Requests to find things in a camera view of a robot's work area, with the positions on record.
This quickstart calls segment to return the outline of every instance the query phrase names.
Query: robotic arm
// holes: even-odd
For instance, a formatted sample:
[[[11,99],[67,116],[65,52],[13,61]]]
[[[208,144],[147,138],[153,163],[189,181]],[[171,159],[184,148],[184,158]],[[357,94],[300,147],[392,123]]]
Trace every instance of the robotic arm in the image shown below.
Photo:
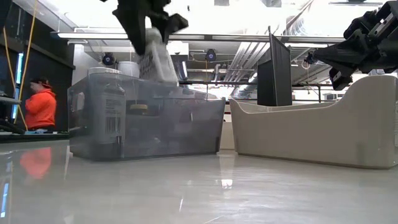
[[[386,2],[378,11],[356,18],[345,30],[345,41],[308,54],[309,64],[317,60],[332,66],[329,76],[334,90],[342,90],[360,70],[369,73],[398,67],[398,1]]]
[[[162,35],[167,44],[169,35],[188,27],[188,21],[179,14],[169,16],[163,8],[171,0],[118,0],[118,8],[113,14],[126,31],[137,54],[144,55],[146,48],[145,18],[149,17],[152,26]]]

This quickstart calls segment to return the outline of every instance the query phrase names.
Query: black cap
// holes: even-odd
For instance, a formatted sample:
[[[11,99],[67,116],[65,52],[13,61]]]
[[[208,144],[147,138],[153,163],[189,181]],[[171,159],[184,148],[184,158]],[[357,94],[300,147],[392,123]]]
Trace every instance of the black cap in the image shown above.
[[[49,80],[45,77],[33,78],[30,80],[32,83],[42,84],[44,88],[51,88]]]

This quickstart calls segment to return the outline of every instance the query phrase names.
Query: white floor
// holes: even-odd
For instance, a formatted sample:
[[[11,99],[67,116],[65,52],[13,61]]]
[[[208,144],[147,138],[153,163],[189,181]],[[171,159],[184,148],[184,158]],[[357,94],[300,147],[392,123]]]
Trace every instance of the white floor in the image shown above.
[[[0,223],[398,223],[398,169],[231,155],[98,163],[69,159],[65,141],[0,152]]]

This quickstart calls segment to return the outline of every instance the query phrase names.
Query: person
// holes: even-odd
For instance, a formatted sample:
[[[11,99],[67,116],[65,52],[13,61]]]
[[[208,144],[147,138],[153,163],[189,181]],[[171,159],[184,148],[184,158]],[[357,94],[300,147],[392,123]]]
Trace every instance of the person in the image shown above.
[[[29,130],[55,129],[55,109],[57,101],[46,78],[35,78],[30,81],[30,88],[34,94],[25,102],[25,121]]]

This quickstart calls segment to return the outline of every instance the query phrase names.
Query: orange hoodie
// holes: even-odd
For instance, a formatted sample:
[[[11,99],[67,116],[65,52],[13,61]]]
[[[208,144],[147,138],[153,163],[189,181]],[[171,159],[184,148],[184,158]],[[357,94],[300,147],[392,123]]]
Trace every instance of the orange hoodie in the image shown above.
[[[51,89],[44,89],[25,102],[26,125],[29,129],[55,125],[55,93]]]

